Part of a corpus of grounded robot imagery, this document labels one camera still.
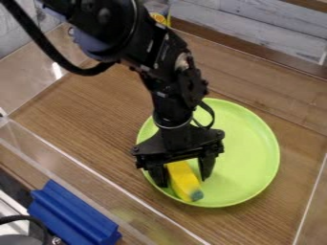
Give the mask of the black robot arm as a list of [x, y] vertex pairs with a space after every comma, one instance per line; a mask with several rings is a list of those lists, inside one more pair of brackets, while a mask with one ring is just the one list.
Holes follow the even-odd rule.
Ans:
[[152, 18], [141, 0], [38, 1], [71, 24], [82, 53], [103, 63], [123, 63], [149, 91], [157, 132], [133, 147], [135, 166], [164, 188], [166, 166], [196, 158], [200, 177], [208, 178], [222, 153], [224, 132], [193, 118], [196, 109], [212, 108], [188, 43]]

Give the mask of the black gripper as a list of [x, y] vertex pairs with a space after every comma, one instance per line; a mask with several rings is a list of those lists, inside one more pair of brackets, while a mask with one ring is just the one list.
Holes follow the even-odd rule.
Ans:
[[172, 130], [158, 129], [131, 148], [134, 165], [148, 169], [154, 184], [165, 188], [168, 179], [164, 164], [196, 158], [200, 178], [205, 180], [212, 174], [216, 158], [222, 153], [222, 138], [220, 129], [204, 129], [193, 125]]

